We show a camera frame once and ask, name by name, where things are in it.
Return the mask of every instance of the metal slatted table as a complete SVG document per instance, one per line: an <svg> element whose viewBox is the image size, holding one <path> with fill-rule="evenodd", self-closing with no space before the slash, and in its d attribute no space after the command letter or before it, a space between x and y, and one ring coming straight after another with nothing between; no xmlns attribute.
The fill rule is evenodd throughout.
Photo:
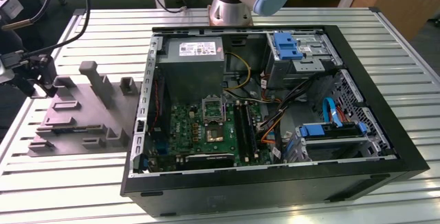
<svg viewBox="0 0 440 224"><path fill-rule="evenodd" d="M28 143L51 100L27 100L0 146L0 223L144 223L195 219L228 223L398 223L440 219L440 79L380 13L366 8L283 9L256 25L338 25L418 145L431 170L352 202L155 220L119 195L126 153L31 158ZM82 30L75 15L62 41ZM112 81L143 78L152 27L204 26L207 10L94 10L82 39L54 52L58 73L87 82L95 60Z"/></svg>

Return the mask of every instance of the sticker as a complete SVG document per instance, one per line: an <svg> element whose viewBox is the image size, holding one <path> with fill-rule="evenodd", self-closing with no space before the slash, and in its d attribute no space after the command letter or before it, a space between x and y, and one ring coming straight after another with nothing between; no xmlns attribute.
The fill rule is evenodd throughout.
<svg viewBox="0 0 440 224"><path fill-rule="evenodd" d="M312 51L308 46L300 46L300 51Z"/></svg>
<svg viewBox="0 0 440 224"><path fill-rule="evenodd" d="M292 137L292 132L290 131L286 131L286 134L284 134L284 139L288 139Z"/></svg>
<svg viewBox="0 0 440 224"><path fill-rule="evenodd" d="M267 89L268 87L268 81L266 81L264 79L262 79L262 88Z"/></svg>
<svg viewBox="0 0 440 224"><path fill-rule="evenodd" d="M179 56L216 55L215 42L182 43Z"/></svg>
<svg viewBox="0 0 440 224"><path fill-rule="evenodd" d="M282 159L282 152L280 152L280 150L278 150L276 147L272 148L272 154L274 154L279 159Z"/></svg>

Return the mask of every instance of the yellow cable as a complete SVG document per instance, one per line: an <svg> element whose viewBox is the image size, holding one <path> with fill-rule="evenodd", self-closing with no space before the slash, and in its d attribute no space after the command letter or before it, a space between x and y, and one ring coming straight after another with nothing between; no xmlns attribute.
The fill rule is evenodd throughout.
<svg viewBox="0 0 440 224"><path fill-rule="evenodd" d="M251 80L251 67L248 65L248 63L246 62L246 60L235 53L231 53L231 52L226 52L226 54L231 54L232 56L235 56L238 59L242 60L242 62L246 64L247 68L248 68L248 77L247 77L247 80L239 85L239 86L235 86L235 87L231 87L231 88L224 88L226 90L232 90L232 89L239 89L242 88Z"/></svg>

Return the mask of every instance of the expansion slot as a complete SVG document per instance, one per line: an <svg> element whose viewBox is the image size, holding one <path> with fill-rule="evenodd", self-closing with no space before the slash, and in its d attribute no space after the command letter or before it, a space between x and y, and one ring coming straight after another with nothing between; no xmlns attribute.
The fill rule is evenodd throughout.
<svg viewBox="0 0 440 224"><path fill-rule="evenodd" d="M243 120L244 120L244 128L247 133L247 143L250 148L250 154L252 158L258 159L258 147L256 147L256 140L255 140L255 129L252 125L252 116L251 116L251 110L250 105L244 104L242 105L242 114L243 114Z"/></svg>
<svg viewBox="0 0 440 224"><path fill-rule="evenodd" d="M247 138L244 134L244 125L242 119L240 103L234 106L234 119L235 119L235 131L236 131L236 141L239 144L239 155L243 162L250 161Z"/></svg>

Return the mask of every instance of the power supply label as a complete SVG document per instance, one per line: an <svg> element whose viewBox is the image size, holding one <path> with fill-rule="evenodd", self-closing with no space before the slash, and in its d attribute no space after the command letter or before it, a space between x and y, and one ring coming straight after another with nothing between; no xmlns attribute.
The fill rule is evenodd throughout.
<svg viewBox="0 0 440 224"><path fill-rule="evenodd" d="M179 56L206 55L216 55L215 42L194 42L179 45Z"/></svg>

